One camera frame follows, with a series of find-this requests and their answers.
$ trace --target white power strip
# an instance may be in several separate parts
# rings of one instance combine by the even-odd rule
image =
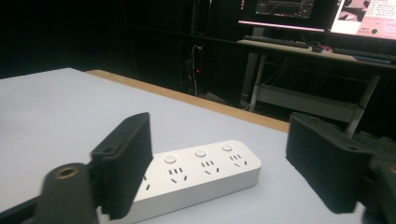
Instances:
[[[238,141],[153,157],[130,213],[110,223],[136,223],[255,186],[262,167],[260,159]]]

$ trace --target desk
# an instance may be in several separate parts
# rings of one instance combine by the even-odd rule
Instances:
[[[257,47],[257,50],[259,50],[260,54],[262,55],[260,67],[256,76],[255,87],[250,101],[249,111],[254,111],[255,104],[259,100],[269,104],[281,105],[330,119],[338,119],[348,123],[346,135],[349,137],[355,132],[361,117],[363,116],[364,110],[370,101],[370,98],[380,79],[380,75],[382,75],[382,73],[396,71],[396,65],[363,62],[351,56],[334,54],[332,52],[316,53],[311,49],[299,49],[250,40],[240,40],[238,43]],[[262,73],[265,65],[266,51],[268,51],[270,54],[276,53],[277,55],[285,56],[287,58],[315,60],[321,63],[325,62],[330,64],[356,66],[359,67],[359,69],[373,71],[373,73],[370,80],[367,82],[366,89],[358,103],[350,104],[325,99],[323,97],[262,85]]]
[[[89,153],[126,117],[149,112],[154,153],[235,139],[262,160],[262,169],[253,188],[142,223],[361,223],[360,204],[354,214],[333,214],[287,162],[288,136],[279,131],[287,123],[90,73],[62,69],[0,80],[0,211],[37,196],[51,169],[90,161]]]

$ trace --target computer monitor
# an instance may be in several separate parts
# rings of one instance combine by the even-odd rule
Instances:
[[[331,33],[396,40],[396,1],[340,0]]]
[[[340,0],[241,0],[239,23],[327,32]]]

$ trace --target cable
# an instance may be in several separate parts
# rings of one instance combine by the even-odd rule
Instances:
[[[288,67],[291,63],[292,63],[292,60],[289,60],[289,59],[285,60],[285,62],[283,62],[281,67],[272,76],[270,76],[266,80],[264,80],[264,82],[262,82],[261,85],[264,85],[265,83],[271,81],[276,76],[279,76],[279,77],[282,76],[282,74],[286,71],[286,69],[288,69]],[[273,82],[272,85],[274,85],[274,83],[279,80],[279,77]]]
[[[193,81],[193,83],[194,83],[194,93],[195,93],[195,96],[198,96],[197,82],[196,82],[196,80],[195,80],[195,56],[194,56],[194,51],[195,51],[195,49],[201,49],[201,47],[199,47],[199,46],[197,46],[197,45],[194,45],[194,46],[192,47],[192,50],[191,50],[191,56],[192,56],[192,81]]]
[[[248,104],[247,106],[245,106],[242,110],[248,110],[249,107],[250,107],[250,104]]]
[[[312,47],[312,45],[314,45],[314,44],[316,44],[316,45],[321,45],[320,42],[323,43],[323,41],[325,40],[325,38],[323,37],[321,41],[316,41],[316,40],[307,41],[307,40],[305,39],[305,37],[304,37],[303,34],[300,35],[300,38],[301,38],[307,45],[309,45],[309,46],[311,46],[311,47]]]
[[[121,10],[122,10],[122,15],[123,15],[124,25],[127,25],[128,21],[126,19],[125,6],[123,4],[123,0],[120,0],[120,2],[121,2]],[[137,69],[136,57],[134,56],[134,43],[132,41],[131,34],[129,31],[128,31],[128,39],[129,39],[129,45],[131,47],[132,61],[134,64],[134,71],[135,71],[136,79],[140,79],[139,73],[137,72],[138,69]]]

